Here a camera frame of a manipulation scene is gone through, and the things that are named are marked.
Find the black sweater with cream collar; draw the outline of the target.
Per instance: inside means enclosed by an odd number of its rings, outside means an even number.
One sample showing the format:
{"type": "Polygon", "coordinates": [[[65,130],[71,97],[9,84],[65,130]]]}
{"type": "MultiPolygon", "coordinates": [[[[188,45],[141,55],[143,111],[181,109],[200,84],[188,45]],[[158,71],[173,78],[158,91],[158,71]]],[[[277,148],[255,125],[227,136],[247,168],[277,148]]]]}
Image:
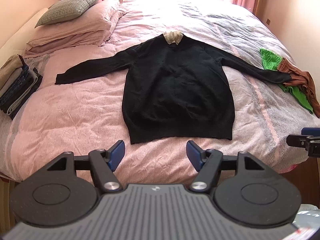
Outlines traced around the black sweater with cream collar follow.
{"type": "Polygon", "coordinates": [[[112,57],[79,63],[55,82],[127,70],[121,109],[132,144],[168,137],[231,140],[235,108],[225,66],[272,84],[291,80],[187,36],[170,44],[159,35],[112,57]]]}

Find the pink and grey duvet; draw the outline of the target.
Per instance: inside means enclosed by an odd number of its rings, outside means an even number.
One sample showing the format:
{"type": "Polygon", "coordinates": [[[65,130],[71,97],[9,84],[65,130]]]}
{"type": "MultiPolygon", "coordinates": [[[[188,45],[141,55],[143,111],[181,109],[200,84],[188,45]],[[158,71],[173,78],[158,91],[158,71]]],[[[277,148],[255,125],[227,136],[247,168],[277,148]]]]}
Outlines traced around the pink and grey duvet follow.
{"type": "MultiPolygon", "coordinates": [[[[21,181],[64,151],[86,155],[96,148],[125,142],[125,157],[116,170],[121,183],[190,183],[195,169],[189,162],[187,138],[165,138],[131,144],[121,112],[126,72],[70,85],[56,85],[57,74],[72,66],[142,43],[177,29],[261,67],[265,48],[291,59],[285,46],[252,13],[237,5],[151,4],[126,2],[127,13],[118,21],[108,43],[57,50],[26,62],[43,77],[11,119],[1,114],[1,173],[21,181]]],[[[289,147],[286,137],[319,119],[276,85],[263,83],[225,67],[235,105],[232,140],[197,138],[204,148],[227,155],[247,151],[277,172],[287,172],[306,161],[301,148],[289,147]]]]}

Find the brown garment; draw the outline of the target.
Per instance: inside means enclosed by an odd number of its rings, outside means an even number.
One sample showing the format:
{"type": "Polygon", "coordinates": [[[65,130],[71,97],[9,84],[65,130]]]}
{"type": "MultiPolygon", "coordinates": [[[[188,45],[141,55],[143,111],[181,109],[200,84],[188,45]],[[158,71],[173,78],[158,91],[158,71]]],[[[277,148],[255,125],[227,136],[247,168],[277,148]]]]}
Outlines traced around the brown garment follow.
{"type": "Polygon", "coordinates": [[[298,87],[303,94],[306,95],[308,102],[313,107],[313,112],[319,118],[319,102],[316,96],[316,87],[309,72],[304,72],[291,63],[286,58],[283,58],[277,70],[288,73],[291,76],[290,81],[284,83],[285,87],[298,87]]]}

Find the stack of folded clothes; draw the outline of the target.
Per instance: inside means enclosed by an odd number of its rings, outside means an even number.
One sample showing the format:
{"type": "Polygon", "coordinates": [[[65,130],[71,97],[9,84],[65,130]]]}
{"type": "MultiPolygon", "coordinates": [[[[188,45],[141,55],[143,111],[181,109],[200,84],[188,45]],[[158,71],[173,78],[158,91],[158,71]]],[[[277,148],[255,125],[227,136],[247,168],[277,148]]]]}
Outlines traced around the stack of folded clothes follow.
{"type": "Polygon", "coordinates": [[[37,91],[42,75],[30,68],[21,55],[12,55],[1,67],[1,111],[13,119],[37,91]]]}

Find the lower pink pillow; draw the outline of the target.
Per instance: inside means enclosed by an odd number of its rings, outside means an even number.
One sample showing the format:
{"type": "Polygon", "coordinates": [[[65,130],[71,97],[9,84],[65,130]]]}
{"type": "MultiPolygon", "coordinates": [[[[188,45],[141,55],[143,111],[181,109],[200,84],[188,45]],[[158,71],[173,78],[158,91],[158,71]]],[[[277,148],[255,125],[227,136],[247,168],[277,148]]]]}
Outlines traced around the lower pink pillow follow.
{"type": "Polygon", "coordinates": [[[41,46],[31,46],[24,52],[25,58],[33,58],[52,53],[56,50],[82,46],[82,45],[96,45],[104,46],[110,39],[119,19],[125,15],[126,12],[117,10],[111,17],[111,26],[109,30],[90,31],[83,34],[76,34],[73,36],[61,38],[41,46]]]}

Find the pink pillow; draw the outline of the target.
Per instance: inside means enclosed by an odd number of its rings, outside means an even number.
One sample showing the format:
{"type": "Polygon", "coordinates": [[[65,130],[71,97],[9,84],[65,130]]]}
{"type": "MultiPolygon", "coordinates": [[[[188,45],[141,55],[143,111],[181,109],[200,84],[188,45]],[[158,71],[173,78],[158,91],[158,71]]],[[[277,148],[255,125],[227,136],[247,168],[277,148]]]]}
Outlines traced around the pink pillow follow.
{"type": "Polygon", "coordinates": [[[27,44],[31,47],[42,46],[73,35],[109,30],[111,17],[120,6],[120,1],[105,0],[90,7],[73,20],[36,27],[34,35],[27,44]]]}
{"type": "Polygon", "coordinates": [[[126,12],[117,10],[111,17],[111,26],[109,30],[90,31],[83,34],[76,34],[73,36],[61,38],[41,46],[31,46],[24,52],[25,58],[33,58],[52,53],[56,50],[82,46],[82,45],[96,45],[104,46],[110,39],[119,19],[125,15],[126,12]]]}

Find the upper pink pillow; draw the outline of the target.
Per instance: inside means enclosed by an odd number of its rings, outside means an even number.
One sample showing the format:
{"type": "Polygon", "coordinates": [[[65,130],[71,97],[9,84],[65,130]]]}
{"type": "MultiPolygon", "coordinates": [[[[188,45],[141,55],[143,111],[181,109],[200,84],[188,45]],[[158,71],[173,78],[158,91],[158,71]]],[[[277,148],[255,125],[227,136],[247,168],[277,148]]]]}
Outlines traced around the upper pink pillow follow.
{"type": "Polygon", "coordinates": [[[105,0],[90,7],[73,20],[36,27],[34,35],[27,44],[31,47],[42,46],[73,35],[109,30],[111,17],[120,6],[120,1],[105,0]]]}

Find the cream bed headboard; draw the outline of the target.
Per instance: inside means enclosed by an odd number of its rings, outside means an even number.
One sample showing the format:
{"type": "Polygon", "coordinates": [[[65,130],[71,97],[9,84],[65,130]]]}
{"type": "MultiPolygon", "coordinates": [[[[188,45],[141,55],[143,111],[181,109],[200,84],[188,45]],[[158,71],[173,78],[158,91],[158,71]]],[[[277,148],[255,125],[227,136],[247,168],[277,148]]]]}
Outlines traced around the cream bed headboard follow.
{"type": "Polygon", "coordinates": [[[1,67],[9,57],[15,54],[23,55],[27,46],[27,42],[35,33],[35,25],[41,16],[48,11],[48,8],[43,8],[38,11],[27,23],[25,23],[11,38],[1,47],[1,67]]]}

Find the grey checked pillow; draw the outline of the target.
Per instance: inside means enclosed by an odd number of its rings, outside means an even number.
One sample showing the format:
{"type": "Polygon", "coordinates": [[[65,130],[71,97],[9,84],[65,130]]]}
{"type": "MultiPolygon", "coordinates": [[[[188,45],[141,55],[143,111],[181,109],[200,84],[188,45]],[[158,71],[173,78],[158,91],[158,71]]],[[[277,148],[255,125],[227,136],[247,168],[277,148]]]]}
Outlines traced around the grey checked pillow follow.
{"type": "Polygon", "coordinates": [[[61,0],[52,5],[38,20],[35,27],[66,22],[80,17],[99,0],[61,0]]]}

